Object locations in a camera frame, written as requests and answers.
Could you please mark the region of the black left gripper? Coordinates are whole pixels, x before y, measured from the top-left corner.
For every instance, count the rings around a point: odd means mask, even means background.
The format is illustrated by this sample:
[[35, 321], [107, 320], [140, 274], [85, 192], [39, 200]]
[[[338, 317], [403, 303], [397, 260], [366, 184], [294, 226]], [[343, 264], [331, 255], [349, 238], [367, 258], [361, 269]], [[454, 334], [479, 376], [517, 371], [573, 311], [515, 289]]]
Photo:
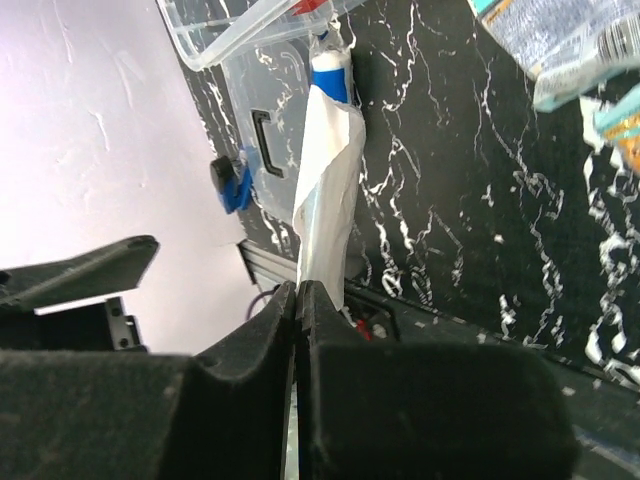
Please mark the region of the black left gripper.
[[1, 271], [1, 348], [145, 352], [120, 294], [138, 287], [159, 248], [129, 237], [62, 261]]

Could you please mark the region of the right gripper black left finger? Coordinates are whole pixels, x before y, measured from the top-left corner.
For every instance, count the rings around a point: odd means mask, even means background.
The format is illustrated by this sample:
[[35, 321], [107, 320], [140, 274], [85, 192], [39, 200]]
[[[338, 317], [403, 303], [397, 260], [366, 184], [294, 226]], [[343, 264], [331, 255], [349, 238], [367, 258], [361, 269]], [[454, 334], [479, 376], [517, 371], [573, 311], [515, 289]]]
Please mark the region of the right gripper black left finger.
[[196, 356], [5, 351], [5, 479], [279, 479], [295, 288]]

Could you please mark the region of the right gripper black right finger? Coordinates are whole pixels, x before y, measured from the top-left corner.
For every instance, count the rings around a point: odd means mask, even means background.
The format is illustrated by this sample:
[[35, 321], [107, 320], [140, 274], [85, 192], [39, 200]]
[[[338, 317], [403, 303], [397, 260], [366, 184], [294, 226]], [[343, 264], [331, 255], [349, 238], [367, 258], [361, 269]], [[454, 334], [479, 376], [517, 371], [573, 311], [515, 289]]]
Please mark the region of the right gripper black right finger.
[[324, 286], [298, 293], [304, 479], [568, 479], [579, 458], [563, 395], [535, 354], [366, 339]]

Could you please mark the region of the clear first aid box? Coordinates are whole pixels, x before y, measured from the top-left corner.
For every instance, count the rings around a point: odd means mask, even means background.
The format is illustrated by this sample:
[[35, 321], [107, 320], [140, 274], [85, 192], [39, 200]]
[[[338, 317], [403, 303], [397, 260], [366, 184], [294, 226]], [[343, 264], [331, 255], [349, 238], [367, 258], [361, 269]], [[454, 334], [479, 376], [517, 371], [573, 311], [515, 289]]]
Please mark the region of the clear first aid box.
[[253, 49], [324, 32], [353, 1], [166, 1], [157, 7], [182, 62], [199, 72]]

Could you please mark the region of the teal packet with round item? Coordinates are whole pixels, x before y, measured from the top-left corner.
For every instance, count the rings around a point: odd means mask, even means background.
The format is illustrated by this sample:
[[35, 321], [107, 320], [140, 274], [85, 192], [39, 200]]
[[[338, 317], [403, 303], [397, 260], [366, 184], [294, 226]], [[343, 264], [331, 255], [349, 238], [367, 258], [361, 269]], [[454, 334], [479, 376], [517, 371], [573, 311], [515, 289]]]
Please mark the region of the teal packet with round item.
[[584, 116], [586, 125], [608, 146], [616, 149], [626, 165], [639, 174], [639, 85], [615, 104], [599, 106]]

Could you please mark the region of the white blue mask packet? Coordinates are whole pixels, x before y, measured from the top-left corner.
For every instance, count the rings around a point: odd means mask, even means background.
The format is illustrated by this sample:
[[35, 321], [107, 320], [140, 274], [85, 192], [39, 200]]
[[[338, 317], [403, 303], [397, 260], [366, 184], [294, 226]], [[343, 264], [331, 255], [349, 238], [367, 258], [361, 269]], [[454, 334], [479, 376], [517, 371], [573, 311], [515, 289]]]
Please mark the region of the white blue mask packet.
[[469, 7], [534, 82], [539, 112], [639, 66], [637, 1], [471, 1]]

